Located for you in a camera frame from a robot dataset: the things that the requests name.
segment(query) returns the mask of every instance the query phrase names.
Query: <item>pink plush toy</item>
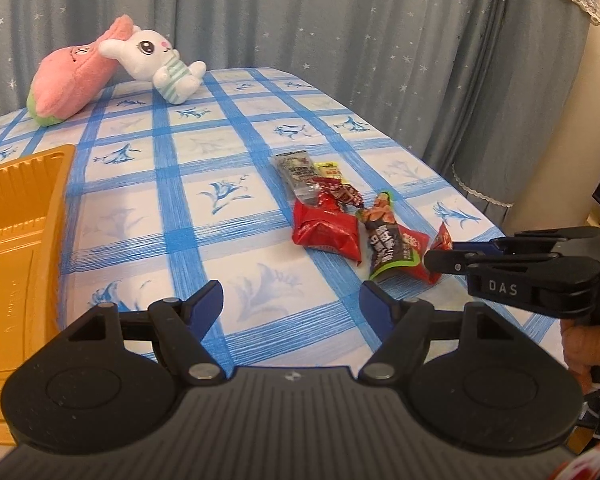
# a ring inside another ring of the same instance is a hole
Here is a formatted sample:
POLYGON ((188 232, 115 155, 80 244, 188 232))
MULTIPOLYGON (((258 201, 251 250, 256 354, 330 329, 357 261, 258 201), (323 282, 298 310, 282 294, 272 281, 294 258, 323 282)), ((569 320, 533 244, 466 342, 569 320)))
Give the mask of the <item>pink plush toy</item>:
POLYGON ((58 124, 80 111, 104 88, 119 63, 100 55, 104 40, 128 40, 134 22, 120 16, 110 29, 91 44, 56 50, 40 63, 33 78, 27 108, 41 126, 58 124))

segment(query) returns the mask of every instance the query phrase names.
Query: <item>plastic tray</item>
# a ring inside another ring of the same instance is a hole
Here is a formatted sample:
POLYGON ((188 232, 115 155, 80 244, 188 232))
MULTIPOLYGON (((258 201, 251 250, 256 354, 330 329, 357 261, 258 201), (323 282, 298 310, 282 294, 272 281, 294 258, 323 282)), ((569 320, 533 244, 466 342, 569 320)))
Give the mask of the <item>plastic tray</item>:
MULTIPOLYGON (((58 332, 64 190, 74 153, 60 146, 0 165, 0 390, 58 332)), ((1 411, 0 444, 13 444, 1 411)))

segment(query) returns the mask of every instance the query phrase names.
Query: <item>blue checkered sheet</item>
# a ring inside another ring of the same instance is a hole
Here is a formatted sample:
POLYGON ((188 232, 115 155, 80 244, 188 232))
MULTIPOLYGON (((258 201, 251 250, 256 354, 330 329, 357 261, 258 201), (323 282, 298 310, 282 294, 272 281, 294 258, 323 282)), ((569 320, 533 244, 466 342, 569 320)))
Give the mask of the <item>blue checkered sheet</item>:
MULTIPOLYGON (((357 267, 291 242, 291 205, 270 163, 276 153, 305 149, 316 161, 337 161, 367 203, 392 189, 398 220, 431 236, 442 221, 453 240, 500 235, 407 150, 305 81, 269 68, 209 72, 179 106, 148 83, 129 82, 53 127, 37 127, 26 110, 0 117, 0 163, 66 143, 77 153, 66 196, 62 323, 100 301, 144 309, 219 280, 224 310, 203 343, 227 370, 345 364, 357 372, 379 345, 358 307, 368 250, 357 267)), ((381 285, 439 308, 471 300, 454 276, 429 286, 393 275, 381 285)), ((493 306, 561 357, 556 323, 493 306)), ((435 343, 431 355, 453 347, 435 343)), ((129 348, 152 356, 150 344, 129 348)))

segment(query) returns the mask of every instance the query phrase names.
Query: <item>human hand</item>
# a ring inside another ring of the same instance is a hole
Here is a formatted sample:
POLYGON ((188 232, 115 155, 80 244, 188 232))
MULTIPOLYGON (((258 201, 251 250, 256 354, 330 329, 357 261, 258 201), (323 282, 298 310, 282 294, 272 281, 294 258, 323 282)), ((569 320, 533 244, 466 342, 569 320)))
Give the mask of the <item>human hand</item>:
POLYGON ((591 367, 600 366, 600 325, 575 326, 572 319, 563 319, 560 332, 564 361, 587 394, 591 390, 591 367))

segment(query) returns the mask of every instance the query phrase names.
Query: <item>gray curtain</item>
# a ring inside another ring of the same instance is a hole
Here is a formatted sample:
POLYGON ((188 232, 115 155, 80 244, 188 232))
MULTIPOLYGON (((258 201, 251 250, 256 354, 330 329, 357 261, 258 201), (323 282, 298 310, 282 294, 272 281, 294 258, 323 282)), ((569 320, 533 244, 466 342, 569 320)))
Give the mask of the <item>gray curtain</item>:
POLYGON ((451 181, 455 162, 465 187, 512 201, 576 73, 594 13, 582 1, 0 0, 0 114, 24 106, 46 54, 127 13, 186 61, 294 73, 451 181))

